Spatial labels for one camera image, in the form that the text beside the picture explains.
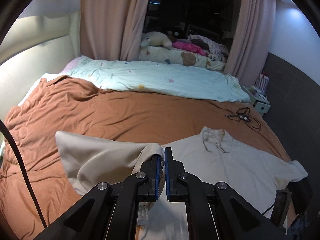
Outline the pink clothing pile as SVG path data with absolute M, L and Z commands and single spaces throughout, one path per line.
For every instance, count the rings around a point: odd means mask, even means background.
M 172 44 L 172 46 L 176 49 L 189 51 L 192 53 L 196 53 L 202 56 L 206 56 L 207 53 L 200 47 L 192 43 L 184 43 L 181 41 L 176 41 Z

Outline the brown bed cover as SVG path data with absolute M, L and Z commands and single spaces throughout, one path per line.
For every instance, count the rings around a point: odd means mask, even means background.
M 41 80 L 22 105 L 12 107 L 4 123 L 20 150 L 44 220 L 40 220 L 16 157 L 6 145 L 1 166 L 1 227 L 11 238 L 33 239 L 44 223 L 53 222 L 79 200 L 60 160 L 57 131 L 170 147 L 208 127 L 225 130 L 228 142 L 237 140 L 289 161 L 266 122 L 261 121 L 256 132 L 243 121 L 229 118 L 241 108 L 241 103 L 103 90 L 67 76 Z

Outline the beige plush toy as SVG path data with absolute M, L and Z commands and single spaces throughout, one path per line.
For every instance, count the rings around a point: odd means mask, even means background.
M 165 48 L 171 48 L 172 42 L 164 33 L 152 31 L 142 34 L 140 47 L 146 48 L 148 46 L 163 46 Z

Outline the pink right curtain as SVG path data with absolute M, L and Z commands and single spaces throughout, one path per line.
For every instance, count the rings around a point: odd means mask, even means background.
M 224 69 L 241 85 L 254 85 L 272 40 L 277 0 L 241 0 L 235 35 Z

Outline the white bedside cabinet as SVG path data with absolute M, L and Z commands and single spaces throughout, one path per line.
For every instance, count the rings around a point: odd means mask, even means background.
M 265 115 L 271 107 L 267 99 L 266 91 L 269 77 L 260 74 L 253 86 L 242 86 L 242 89 L 249 95 L 249 104 L 261 115 Z

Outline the beige jacket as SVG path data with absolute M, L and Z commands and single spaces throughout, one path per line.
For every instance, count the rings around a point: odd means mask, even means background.
M 117 142 L 58 131 L 55 141 L 65 173 L 80 195 L 105 181 L 115 184 L 140 170 L 152 155 L 164 155 L 157 143 Z M 270 217 L 276 191 L 308 174 L 296 160 L 285 162 L 232 138 L 224 129 L 204 127 L 200 134 L 171 142 L 175 160 L 202 181 L 226 182 L 258 211 Z M 188 239 L 183 203 L 169 203 L 164 191 L 153 204 L 141 203 L 139 239 Z

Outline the light blue blanket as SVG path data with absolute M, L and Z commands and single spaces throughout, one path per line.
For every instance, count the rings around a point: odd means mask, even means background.
M 180 64 L 92 60 L 83 56 L 67 75 L 122 92 L 152 92 L 218 102 L 249 101 L 236 77 Z

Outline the cream padded headboard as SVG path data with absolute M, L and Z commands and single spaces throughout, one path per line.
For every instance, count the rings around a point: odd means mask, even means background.
M 17 19 L 1 43 L 1 118 L 46 73 L 80 56 L 80 12 Z

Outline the pink curtain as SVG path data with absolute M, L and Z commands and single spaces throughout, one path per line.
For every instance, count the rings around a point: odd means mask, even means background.
M 81 54 L 136 61 L 149 0 L 81 0 Z
M 254 85 L 272 40 L 277 0 L 241 0 L 235 35 L 224 69 L 241 85 Z

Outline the bear print cushion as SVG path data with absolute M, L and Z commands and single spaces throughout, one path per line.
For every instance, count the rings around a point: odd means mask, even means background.
M 206 56 L 185 50 L 156 46 L 141 48 L 139 52 L 139 60 L 163 64 L 181 64 L 186 67 L 200 67 L 217 71 L 223 71 L 225 67 L 224 62 L 215 61 Z

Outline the pink left curtain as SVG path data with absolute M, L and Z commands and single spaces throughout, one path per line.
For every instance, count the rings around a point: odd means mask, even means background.
M 81 0 L 81 54 L 136 61 L 149 0 Z

